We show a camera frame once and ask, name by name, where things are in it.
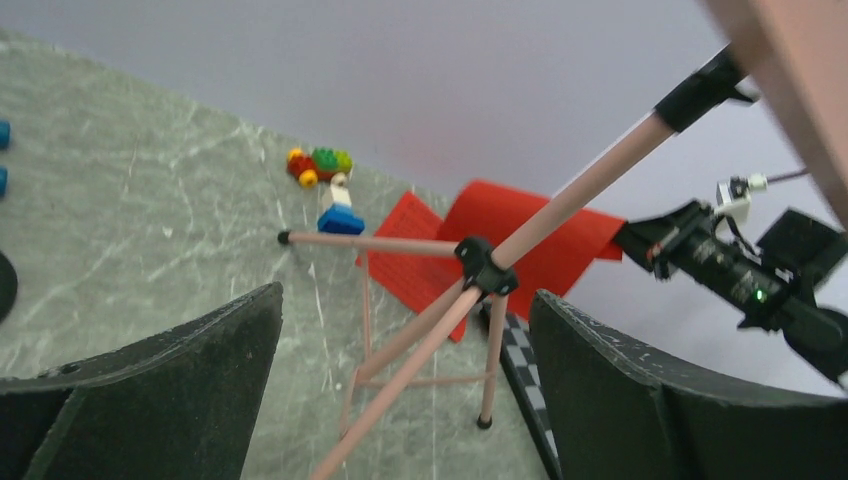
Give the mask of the black microphone stand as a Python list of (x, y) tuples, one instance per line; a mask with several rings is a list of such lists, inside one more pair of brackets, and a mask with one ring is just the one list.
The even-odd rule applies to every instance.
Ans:
[(15, 267), (12, 265), (9, 258), (1, 253), (1, 305), (0, 319), (4, 321), (10, 314), (17, 299), (19, 279)]

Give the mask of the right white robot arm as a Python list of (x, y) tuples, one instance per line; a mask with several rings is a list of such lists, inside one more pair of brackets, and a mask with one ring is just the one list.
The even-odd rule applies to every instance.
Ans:
[[(675, 271), (741, 311), (744, 329), (780, 332), (827, 379), (847, 382), (847, 318), (816, 287), (847, 240), (795, 210), (756, 244), (722, 241), (693, 201), (628, 222), (616, 242), (661, 280)], [(530, 342), (567, 479), (843, 479), (847, 403), (724, 375), (654, 348), (540, 290)]]

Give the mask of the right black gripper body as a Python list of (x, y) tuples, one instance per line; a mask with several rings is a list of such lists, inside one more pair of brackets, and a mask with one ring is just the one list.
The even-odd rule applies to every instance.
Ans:
[(627, 221), (614, 243), (659, 281), (683, 271), (697, 282), (721, 282), (723, 265), (711, 235), (713, 209), (693, 200), (662, 216)]

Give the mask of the pink music stand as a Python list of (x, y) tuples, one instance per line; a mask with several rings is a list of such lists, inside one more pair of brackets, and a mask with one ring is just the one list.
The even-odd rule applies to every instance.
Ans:
[(653, 110), (496, 247), (459, 243), (283, 231), (279, 243), (352, 247), (446, 257), (456, 254), (462, 277), (356, 370), (362, 384), (398, 357), (403, 365), (345, 427), (313, 471), (331, 477), (451, 331), (487, 295), (495, 298), (479, 422), (492, 417), (494, 371), (514, 265), (628, 170), (727, 100), (747, 101), (739, 84), (752, 77), (831, 211), (847, 217), (847, 5), (843, 1), (710, 1), (707, 9), (727, 45), (659, 101)]

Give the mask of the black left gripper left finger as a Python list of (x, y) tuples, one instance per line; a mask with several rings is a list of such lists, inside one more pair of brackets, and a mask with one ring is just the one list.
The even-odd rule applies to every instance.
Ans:
[(1, 382), (5, 479), (237, 479), (283, 324), (263, 285), (120, 349)]

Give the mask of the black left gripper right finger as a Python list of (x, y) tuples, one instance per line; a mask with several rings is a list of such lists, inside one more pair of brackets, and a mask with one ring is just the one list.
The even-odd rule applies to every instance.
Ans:
[(847, 402), (731, 377), (538, 291), (530, 341), (567, 479), (843, 479)]

